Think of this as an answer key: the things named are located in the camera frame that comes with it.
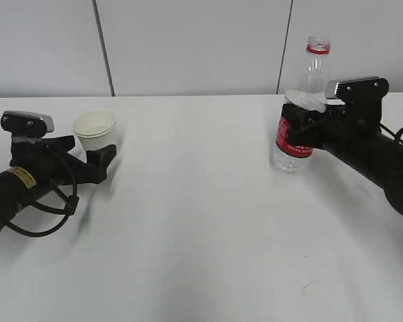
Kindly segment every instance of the yellow label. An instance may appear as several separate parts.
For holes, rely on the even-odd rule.
[[[12,168],[7,169],[8,172],[16,175],[21,181],[25,184],[27,189],[33,188],[37,182],[36,179],[29,173],[26,169],[21,168],[19,166],[14,166]]]

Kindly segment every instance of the cable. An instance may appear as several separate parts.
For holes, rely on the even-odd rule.
[[[380,124],[380,126],[385,132],[390,134],[394,139],[396,138],[396,134],[393,131],[391,131],[388,127],[386,127],[384,124]]]
[[[403,127],[397,131],[396,136],[394,137],[394,144],[397,145],[401,141],[402,135],[403,135]]]
[[[59,153],[50,149],[48,146],[45,146],[45,149],[48,153],[52,154],[56,159],[58,159],[58,161],[60,161],[60,163],[64,166],[64,168],[67,171],[67,174],[70,176],[70,179],[72,181],[73,191],[72,191],[72,195],[69,198],[67,198],[67,201],[66,201],[67,207],[65,207],[64,209],[52,208],[52,207],[49,207],[46,205],[42,205],[41,203],[38,203],[37,201],[32,201],[32,202],[27,203],[28,205],[31,205],[31,206],[33,206],[41,211],[47,212],[47,213],[53,213],[55,215],[64,215],[64,217],[61,219],[61,221],[59,223],[57,223],[53,228],[48,229],[46,231],[40,231],[40,232],[28,231],[21,227],[18,227],[17,225],[10,222],[9,220],[6,220],[6,219],[0,217],[0,220],[8,228],[12,229],[13,231],[16,231],[17,233],[20,233],[21,235],[27,236],[27,237],[44,237],[44,236],[50,235],[50,234],[56,232],[57,230],[59,230],[66,223],[66,221],[69,219],[69,217],[72,215],[72,208],[75,207],[75,205],[69,204],[70,200],[78,199],[78,196],[77,196],[78,185],[76,182],[75,175],[73,174],[73,171],[71,170],[70,166],[66,163],[66,161],[63,159],[63,157]],[[63,196],[64,196],[64,194],[62,194],[62,193],[57,193],[57,194],[61,198],[63,198]]]

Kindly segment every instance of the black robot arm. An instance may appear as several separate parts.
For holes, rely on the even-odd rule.
[[[99,184],[106,179],[107,167],[116,156],[116,146],[88,151],[87,163],[84,163],[68,153],[75,147],[73,136],[42,138],[54,130],[52,118],[47,115],[6,111],[1,118],[1,126],[12,133],[12,159],[9,164],[11,168],[0,173],[0,231],[8,226],[30,237],[49,235],[61,228],[75,213],[79,202],[78,184]],[[66,196],[59,188],[66,184],[73,186],[70,196]],[[51,191],[64,201],[63,209],[37,202]],[[28,206],[61,215],[62,219],[47,231],[26,231],[11,220]]]
[[[388,81],[375,76],[332,81],[326,97],[344,105],[327,105],[326,112],[319,113],[288,103],[283,117],[292,125],[286,135],[289,144],[330,152],[381,187],[403,215],[403,128],[394,134],[380,123],[388,89]]]

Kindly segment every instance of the plastic bottle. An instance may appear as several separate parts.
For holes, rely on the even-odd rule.
[[[330,52],[330,40],[325,37],[311,36],[306,47],[306,71],[300,77],[296,88],[285,91],[285,102],[293,103],[307,110],[324,112],[327,103],[324,91],[330,80],[327,56]],[[286,142],[289,124],[281,117],[273,145],[273,161],[286,171],[300,171],[309,164],[312,148],[291,146]]]

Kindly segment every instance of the red bottle label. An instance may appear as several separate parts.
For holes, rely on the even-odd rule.
[[[313,148],[309,148],[308,146],[292,146],[287,142],[286,135],[289,128],[291,128],[291,125],[284,117],[281,117],[276,136],[276,144],[277,146],[279,146],[279,149],[289,154],[290,156],[295,156],[296,158],[310,157],[312,155],[312,152],[314,151]]]

